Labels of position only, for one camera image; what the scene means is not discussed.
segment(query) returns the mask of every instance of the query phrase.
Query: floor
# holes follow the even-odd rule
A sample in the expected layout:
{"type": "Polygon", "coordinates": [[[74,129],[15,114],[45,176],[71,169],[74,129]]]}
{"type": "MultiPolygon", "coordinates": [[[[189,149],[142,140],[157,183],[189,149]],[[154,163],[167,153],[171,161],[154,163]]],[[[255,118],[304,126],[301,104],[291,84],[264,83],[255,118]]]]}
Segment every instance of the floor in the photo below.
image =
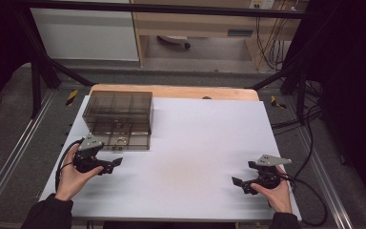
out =
{"type": "MultiPolygon", "coordinates": [[[[92,62],[91,65],[84,63],[74,66],[74,70],[100,83],[233,88],[251,86],[275,71],[267,69],[263,73],[255,71],[251,58],[243,52],[246,48],[243,40],[190,38],[190,41],[192,47],[186,50],[181,45],[168,44],[152,37],[151,48],[147,52],[147,64],[144,67],[139,67],[136,63],[121,65],[107,63],[106,66],[100,67],[100,63],[92,62]]],[[[8,173],[6,180],[0,179],[0,228],[19,228],[30,207],[38,200],[38,193],[44,188],[52,164],[63,147],[78,105],[83,95],[89,92],[89,88],[75,84],[65,75],[60,75],[63,84],[59,90],[46,90],[43,85],[43,92],[51,97],[51,103],[45,110],[44,117],[36,123],[38,128],[31,134],[30,141],[23,146],[22,156],[15,159],[16,166],[9,171],[3,171],[3,168],[9,168],[6,163],[8,158],[13,157],[13,149],[22,147],[16,145],[18,140],[24,137],[23,133],[28,129],[28,125],[33,124],[33,120],[30,119],[30,76],[30,69],[27,67],[19,69],[0,95],[0,175],[8,173]],[[72,106],[67,107],[65,103],[72,89],[79,90],[78,96],[72,106]]],[[[271,123],[294,119],[291,107],[295,104],[295,98],[292,95],[281,95],[280,84],[281,81],[277,80],[258,92],[260,100],[265,103],[271,123]],[[272,95],[280,106],[272,106],[272,95]]],[[[316,102],[316,98],[310,98],[311,100],[306,100],[309,108],[316,102]]],[[[316,156],[335,186],[339,200],[353,225],[351,228],[366,228],[364,185],[353,167],[340,163],[336,146],[326,129],[324,117],[312,121],[311,127],[316,156]]],[[[284,133],[285,130],[274,130],[274,135],[281,155],[291,158],[294,162],[292,166],[286,167],[287,171],[293,174],[308,153],[309,138],[305,138],[305,127],[284,133]]],[[[300,178],[310,183],[324,196],[325,192],[322,192],[314,163],[311,162],[306,166],[300,178]]],[[[323,209],[319,200],[308,188],[303,186],[297,188],[296,201],[304,219],[312,222],[322,219],[323,209]]],[[[83,223],[84,221],[76,220],[74,225],[83,223]]],[[[96,227],[100,228],[100,223],[97,222],[96,227]]],[[[267,227],[268,222],[240,223],[240,228],[243,229],[267,227]]],[[[336,216],[329,210],[327,221],[317,228],[342,227],[336,223],[336,216]]]]}

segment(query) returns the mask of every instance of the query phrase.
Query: gray carpet floor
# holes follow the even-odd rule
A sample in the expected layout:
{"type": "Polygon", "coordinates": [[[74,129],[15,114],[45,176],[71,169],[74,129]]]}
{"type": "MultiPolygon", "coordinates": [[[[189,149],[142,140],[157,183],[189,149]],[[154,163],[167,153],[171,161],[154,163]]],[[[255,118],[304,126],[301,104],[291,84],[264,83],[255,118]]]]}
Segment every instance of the gray carpet floor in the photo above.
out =
{"type": "MultiPolygon", "coordinates": [[[[75,70],[82,76],[100,83],[112,84],[158,84],[182,86],[208,86],[243,88],[260,81],[266,75],[245,73],[216,73],[215,71],[199,73],[154,71],[154,70],[75,70]]],[[[82,102],[83,96],[90,88],[81,87],[71,79],[60,75],[63,85],[55,90],[52,103],[40,126],[34,134],[23,157],[13,172],[6,188],[0,196],[0,222],[21,223],[30,207],[38,200],[36,197],[45,187],[53,164],[58,158],[67,132],[82,102]],[[78,95],[70,107],[65,103],[72,89],[78,89],[78,95]]],[[[278,103],[293,102],[290,95],[284,97],[276,81],[268,88],[259,91],[260,100],[264,101],[268,117],[272,123],[294,119],[288,109],[271,105],[271,95],[278,103]]],[[[26,129],[31,115],[31,73],[28,68],[19,69],[1,93],[0,103],[0,170],[9,157],[17,140],[26,129]]],[[[366,189],[353,167],[340,163],[339,154],[326,129],[324,119],[311,123],[315,148],[324,163],[327,172],[341,201],[351,219],[354,228],[366,228],[366,189]]],[[[291,158],[293,164],[286,166],[289,174],[295,173],[306,157],[305,145],[298,129],[275,136],[278,149],[283,157],[291,158]]],[[[307,165],[300,178],[310,183],[320,194],[316,174],[307,165]]],[[[296,202],[304,219],[317,222],[322,219],[323,210],[317,199],[308,189],[299,186],[296,191],[296,202]]],[[[74,225],[82,225],[76,220],[74,225]]],[[[265,228],[266,223],[240,223],[240,228],[265,228]]],[[[337,228],[330,212],[327,222],[318,228],[337,228]]]]}

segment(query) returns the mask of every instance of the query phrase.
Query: yellow and black tape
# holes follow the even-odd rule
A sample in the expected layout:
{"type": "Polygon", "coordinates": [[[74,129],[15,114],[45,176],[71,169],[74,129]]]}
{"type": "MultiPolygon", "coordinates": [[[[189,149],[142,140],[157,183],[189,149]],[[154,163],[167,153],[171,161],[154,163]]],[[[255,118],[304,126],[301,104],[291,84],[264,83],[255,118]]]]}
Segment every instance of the yellow and black tape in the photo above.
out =
{"type": "Polygon", "coordinates": [[[70,107],[77,94],[78,94],[78,90],[72,90],[65,106],[70,107]]]}
{"type": "Polygon", "coordinates": [[[272,106],[273,107],[279,107],[281,109],[287,109],[287,106],[285,104],[279,104],[275,101],[275,97],[272,95],[272,106]]]}

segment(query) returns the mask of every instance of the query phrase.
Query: person's left hand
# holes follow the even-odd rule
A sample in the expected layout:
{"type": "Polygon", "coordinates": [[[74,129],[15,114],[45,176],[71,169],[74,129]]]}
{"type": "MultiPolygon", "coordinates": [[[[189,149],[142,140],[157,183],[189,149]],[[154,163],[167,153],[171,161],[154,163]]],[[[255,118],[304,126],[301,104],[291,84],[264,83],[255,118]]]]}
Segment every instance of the person's left hand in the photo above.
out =
{"type": "MultiPolygon", "coordinates": [[[[79,144],[75,144],[70,148],[64,159],[64,165],[73,162],[73,157],[78,151],[79,144]]],[[[82,174],[75,169],[73,164],[65,166],[61,171],[61,179],[59,181],[58,190],[55,198],[69,201],[71,200],[88,182],[88,180],[103,170],[102,166],[98,166],[89,172],[82,174]]]]}

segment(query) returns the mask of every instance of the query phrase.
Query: white tabletop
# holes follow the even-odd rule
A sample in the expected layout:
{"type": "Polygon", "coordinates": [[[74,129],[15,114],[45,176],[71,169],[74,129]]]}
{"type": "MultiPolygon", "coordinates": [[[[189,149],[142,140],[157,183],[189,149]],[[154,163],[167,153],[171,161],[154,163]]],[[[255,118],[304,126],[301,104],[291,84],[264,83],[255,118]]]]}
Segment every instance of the white tabletop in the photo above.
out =
{"type": "MultiPolygon", "coordinates": [[[[88,100],[86,96],[61,155],[89,132],[82,119],[88,100]]],[[[249,160],[280,156],[262,102],[155,97],[153,106],[151,149],[99,152],[99,159],[124,157],[123,162],[111,175],[91,179],[73,198],[74,217],[272,219],[274,211],[262,195],[245,195],[232,182],[232,177],[257,178],[256,170],[248,167],[249,160]]],[[[41,199],[54,192],[54,170],[41,199]]],[[[293,195],[291,200],[295,215],[301,219],[293,195]]]]}

